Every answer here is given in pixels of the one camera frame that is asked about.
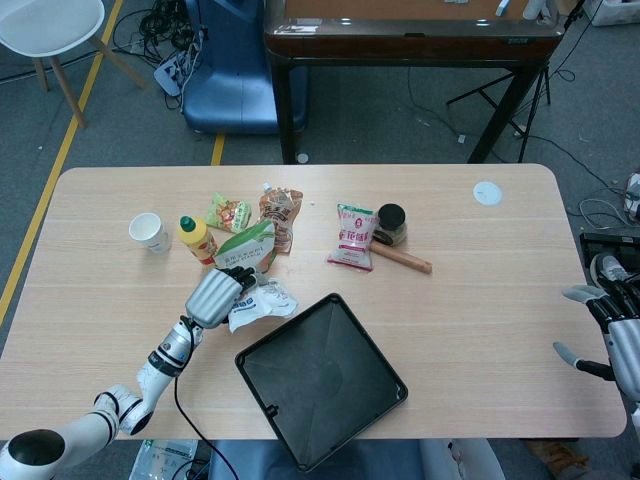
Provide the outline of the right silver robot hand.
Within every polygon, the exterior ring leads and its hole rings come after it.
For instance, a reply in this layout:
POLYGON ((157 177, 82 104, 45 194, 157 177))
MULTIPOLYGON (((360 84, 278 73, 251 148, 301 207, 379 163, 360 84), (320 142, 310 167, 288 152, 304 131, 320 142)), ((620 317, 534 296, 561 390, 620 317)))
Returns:
POLYGON ((587 307, 596 320, 608 354, 608 364, 586 360, 561 342, 556 353, 576 370, 615 381, 633 402, 639 402, 639 287, 635 282, 603 280, 604 288, 576 285, 563 290, 569 300, 587 307))

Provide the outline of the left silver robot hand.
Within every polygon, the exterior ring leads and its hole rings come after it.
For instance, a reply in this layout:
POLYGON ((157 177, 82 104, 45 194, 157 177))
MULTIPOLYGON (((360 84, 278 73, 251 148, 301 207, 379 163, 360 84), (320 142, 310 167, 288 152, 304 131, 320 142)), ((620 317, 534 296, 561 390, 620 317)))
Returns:
POLYGON ((253 268, 213 269, 186 301, 186 314, 203 329, 216 328, 241 295, 256 284, 253 268))

